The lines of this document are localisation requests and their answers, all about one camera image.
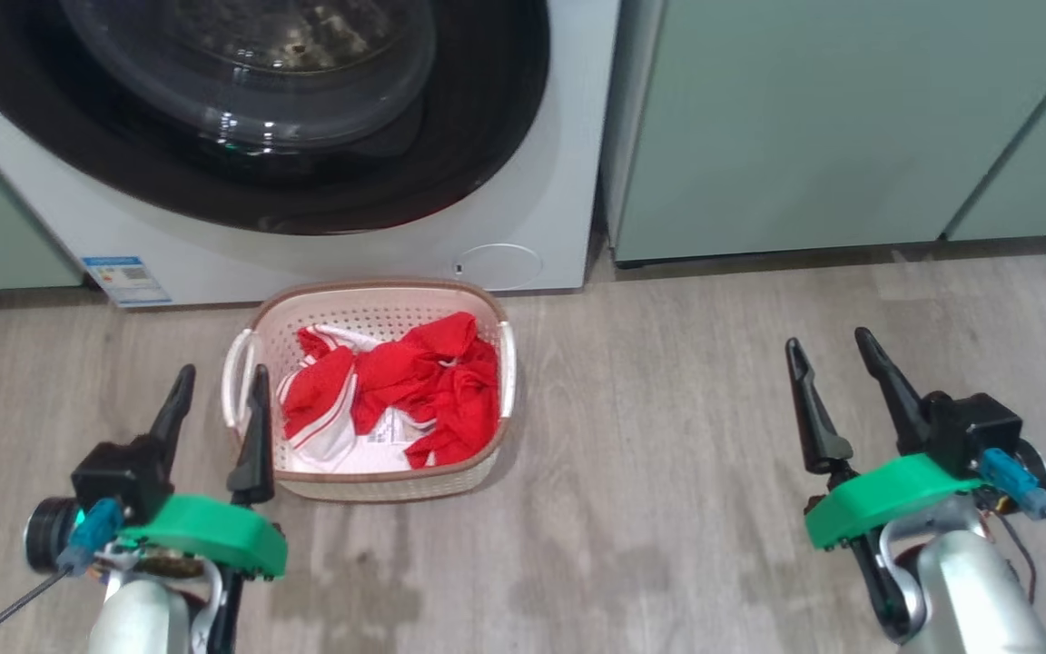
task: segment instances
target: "basket handle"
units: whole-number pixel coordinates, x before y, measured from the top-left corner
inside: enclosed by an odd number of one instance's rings
[[[510,418],[515,409],[515,331],[499,323],[499,418]]]
[[[224,373],[221,375],[224,425],[242,437],[249,423],[249,390],[252,388],[253,367],[257,363],[257,340],[254,336],[252,330],[237,334],[224,357]]]

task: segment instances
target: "blue cable connector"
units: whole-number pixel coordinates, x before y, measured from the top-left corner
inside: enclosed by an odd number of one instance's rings
[[[83,522],[71,532],[67,546],[54,560],[59,568],[70,568],[71,577],[83,576],[95,563],[95,554],[115,539],[123,526],[123,508],[111,498],[95,502]]]
[[[1016,500],[1022,512],[1032,520],[1042,520],[1045,516],[1046,490],[1039,488],[1036,475],[1026,471],[1007,452],[997,447],[984,451],[979,463],[979,476]]]

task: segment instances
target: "wooden floor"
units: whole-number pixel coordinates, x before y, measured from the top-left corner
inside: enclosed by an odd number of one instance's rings
[[[874,653],[847,554],[811,549],[783,343],[798,336],[867,471],[895,455],[851,331],[918,389],[985,390],[1046,455],[1046,255],[705,274],[613,273],[506,298],[520,415],[490,484],[409,506],[280,493],[283,581],[252,585],[245,653]],[[149,427],[200,368],[180,492],[224,496],[217,376],[248,309],[123,313],[90,293],[0,297],[0,609],[38,582],[20,532],[101,438]],[[1046,528],[1020,522],[1041,566]],[[1011,550],[1002,543],[1004,551]],[[0,628],[0,651],[83,651],[103,588],[64,582]]]

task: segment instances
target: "front-loading washing machine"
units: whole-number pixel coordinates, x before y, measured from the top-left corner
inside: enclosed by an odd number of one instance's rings
[[[582,286],[619,0],[0,0],[0,171],[121,307]]]

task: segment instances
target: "blue and white label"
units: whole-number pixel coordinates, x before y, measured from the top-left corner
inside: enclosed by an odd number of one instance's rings
[[[83,257],[87,273],[120,307],[172,303],[140,257]]]

